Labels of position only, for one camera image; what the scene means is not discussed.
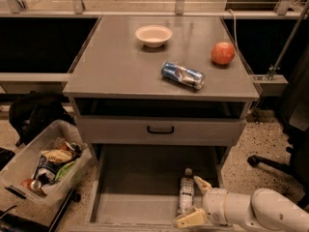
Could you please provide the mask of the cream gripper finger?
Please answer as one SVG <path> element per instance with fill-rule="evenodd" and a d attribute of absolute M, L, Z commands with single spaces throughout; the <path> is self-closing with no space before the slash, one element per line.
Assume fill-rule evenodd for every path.
<path fill-rule="evenodd" d="M 208 220 L 203 209 L 192 207 L 176 217 L 175 225 L 178 228 L 186 228 L 205 224 Z"/>
<path fill-rule="evenodd" d="M 198 186 L 199 190 L 205 194 L 207 191 L 212 189 L 212 186 L 209 182 L 203 180 L 199 176 L 194 176 L 193 177 L 195 184 Z"/>

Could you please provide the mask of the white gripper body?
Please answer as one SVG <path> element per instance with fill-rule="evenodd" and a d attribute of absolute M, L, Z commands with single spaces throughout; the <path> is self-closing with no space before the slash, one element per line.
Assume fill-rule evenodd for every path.
<path fill-rule="evenodd" d="M 202 207 L 213 224 L 228 224 L 225 217 L 226 198 L 227 190 L 224 188 L 211 188 L 205 192 Z"/>

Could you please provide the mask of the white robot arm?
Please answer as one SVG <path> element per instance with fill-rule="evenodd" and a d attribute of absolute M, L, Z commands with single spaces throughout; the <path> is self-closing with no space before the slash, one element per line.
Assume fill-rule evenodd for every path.
<path fill-rule="evenodd" d="M 249 232 L 309 232 L 309 214 L 290 199 L 269 188 L 251 195 L 213 188 L 193 177 L 202 192 L 202 207 L 192 206 L 175 219 L 178 228 L 194 227 L 210 221 L 215 225 L 236 224 Z"/>

